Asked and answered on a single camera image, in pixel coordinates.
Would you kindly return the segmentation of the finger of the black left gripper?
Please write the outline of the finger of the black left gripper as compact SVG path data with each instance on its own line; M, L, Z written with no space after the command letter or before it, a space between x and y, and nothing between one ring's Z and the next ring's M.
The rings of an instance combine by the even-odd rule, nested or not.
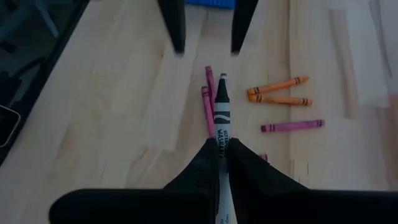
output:
M157 0L166 28L177 54L185 51L185 0Z
M241 51L258 1L236 0L231 33L231 53L233 55L238 55Z

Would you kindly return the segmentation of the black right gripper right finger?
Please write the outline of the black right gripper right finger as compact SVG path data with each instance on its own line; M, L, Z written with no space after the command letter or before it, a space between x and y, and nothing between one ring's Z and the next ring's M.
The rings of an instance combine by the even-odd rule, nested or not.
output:
M398 192L309 189L236 138L227 159L238 224L398 224Z

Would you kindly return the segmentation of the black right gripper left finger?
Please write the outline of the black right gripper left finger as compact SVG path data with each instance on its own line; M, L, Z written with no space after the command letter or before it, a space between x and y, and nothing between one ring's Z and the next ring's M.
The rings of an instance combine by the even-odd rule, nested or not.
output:
M161 189L78 189L50 207L50 224L214 224L218 153L207 139L188 166Z

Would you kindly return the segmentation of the orange crayon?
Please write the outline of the orange crayon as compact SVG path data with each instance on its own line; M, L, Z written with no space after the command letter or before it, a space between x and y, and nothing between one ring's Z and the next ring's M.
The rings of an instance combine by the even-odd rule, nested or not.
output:
M262 85L262 86L256 86L253 88L249 88L249 89L247 89L246 92L248 95L258 95L260 93L267 93L267 92L274 91L274 90L289 88L289 87L292 87L295 85L305 83L308 80L309 80L308 76L295 77L295 78L291 78L290 80L287 80L284 82L271 83L268 85Z
M266 95L249 95L248 100L253 103L273 103L294 106L311 106L313 101L309 98L268 97Z

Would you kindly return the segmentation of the black-capped white marker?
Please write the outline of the black-capped white marker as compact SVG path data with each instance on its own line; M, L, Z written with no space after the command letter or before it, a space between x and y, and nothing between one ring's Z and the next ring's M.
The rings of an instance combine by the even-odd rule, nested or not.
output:
M227 165L228 143L231 139L230 102L226 87L227 75L222 73L214 103L215 140L219 153L219 205L216 224L231 224L232 196Z

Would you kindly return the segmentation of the blue plastic basket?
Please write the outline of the blue plastic basket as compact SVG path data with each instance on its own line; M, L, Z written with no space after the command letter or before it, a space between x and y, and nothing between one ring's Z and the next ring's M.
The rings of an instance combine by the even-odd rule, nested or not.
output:
M187 4L234 9L236 0L185 0Z

